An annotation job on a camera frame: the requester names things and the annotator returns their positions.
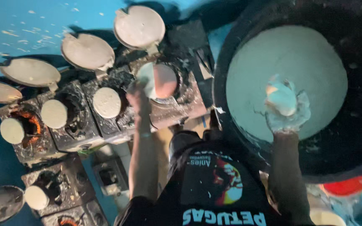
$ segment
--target batter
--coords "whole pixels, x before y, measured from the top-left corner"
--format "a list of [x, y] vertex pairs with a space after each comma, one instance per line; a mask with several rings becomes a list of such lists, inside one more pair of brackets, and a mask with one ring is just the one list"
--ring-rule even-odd
[[68, 109], [59, 100], [48, 100], [41, 107], [41, 119], [50, 128], [62, 128], [68, 120]]
[[20, 144], [25, 137], [22, 123], [14, 118], [4, 119], [0, 131], [3, 138], [11, 144]]
[[269, 78], [279, 74], [305, 90], [311, 118], [300, 139], [316, 134], [340, 110], [347, 92], [347, 75], [334, 48], [317, 31], [283, 26], [259, 33], [234, 56], [226, 84], [229, 110], [236, 123], [255, 137], [273, 141], [264, 117]]
[[93, 107], [103, 118], [114, 118], [121, 110], [121, 99], [115, 90], [103, 87], [93, 96]]
[[42, 210], [48, 206], [49, 198], [38, 186], [30, 186], [25, 190], [25, 200], [30, 208]]

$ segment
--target hand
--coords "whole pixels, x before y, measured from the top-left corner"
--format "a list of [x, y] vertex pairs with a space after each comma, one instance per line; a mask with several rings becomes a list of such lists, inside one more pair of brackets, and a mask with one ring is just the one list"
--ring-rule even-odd
[[133, 107], [136, 116], [149, 116], [152, 107], [149, 99], [143, 90], [146, 84], [136, 81], [132, 83], [127, 90], [127, 99]]
[[[284, 81], [286, 86], [295, 92], [294, 84]], [[291, 134], [297, 133], [306, 121], [311, 117], [311, 111], [309, 108], [309, 99], [305, 91], [300, 91], [296, 95], [297, 107], [295, 113], [290, 116], [282, 115], [278, 110], [274, 108], [274, 105], [269, 104], [266, 101], [266, 123], [273, 134], [284, 133]]]

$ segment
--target blue wall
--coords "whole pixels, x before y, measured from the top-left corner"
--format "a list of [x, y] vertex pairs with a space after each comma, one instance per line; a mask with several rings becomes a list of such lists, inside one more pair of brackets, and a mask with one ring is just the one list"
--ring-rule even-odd
[[[174, 20], [187, 18], [209, 1], [159, 2], [165, 12], [170, 12], [169, 19]], [[0, 62], [6, 55], [60, 54], [61, 39], [65, 32], [70, 31], [70, 25], [111, 30], [115, 11], [130, 3], [128, 0], [0, 0]]]

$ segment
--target black t-shirt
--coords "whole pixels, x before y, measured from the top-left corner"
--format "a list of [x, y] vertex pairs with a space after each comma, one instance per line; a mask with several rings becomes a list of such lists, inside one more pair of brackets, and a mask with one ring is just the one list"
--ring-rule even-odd
[[259, 172], [222, 143], [185, 149], [169, 173], [155, 204], [133, 198], [114, 225], [289, 225], [269, 205]]

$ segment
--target white batter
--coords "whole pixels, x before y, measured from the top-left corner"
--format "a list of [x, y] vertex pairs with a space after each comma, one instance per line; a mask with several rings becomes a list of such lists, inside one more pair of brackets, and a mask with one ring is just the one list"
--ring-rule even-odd
[[59, 100], [48, 100], [41, 107], [41, 119], [50, 128], [62, 128], [68, 120], [68, 109]]
[[25, 201], [30, 208], [42, 210], [48, 206], [49, 198], [38, 186], [30, 186], [25, 190]]
[[115, 90], [103, 87], [93, 96], [93, 107], [103, 118], [114, 118], [121, 110], [121, 99]]
[[62, 52], [72, 63], [90, 70], [107, 70], [115, 59], [113, 48], [106, 41], [89, 34], [79, 34], [78, 38], [66, 34]]
[[4, 119], [0, 131], [3, 138], [11, 144], [20, 144], [25, 137], [22, 123], [14, 118]]
[[128, 14], [118, 10], [114, 28], [119, 38], [126, 44], [147, 48], [158, 44], [166, 32], [163, 19], [156, 11], [145, 6], [132, 6]]
[[294, 82], [309, 96], [311, 118], [300, 139], [314, 135], [336, 116], [347, 92], [347, 75], [333, 47], [317, 31], [283, 26], [261, 32], [231, 61], [226, 96], [236, 123], [255, 137], [273, 141], [267, 128], [264, 100], [273, 75]]

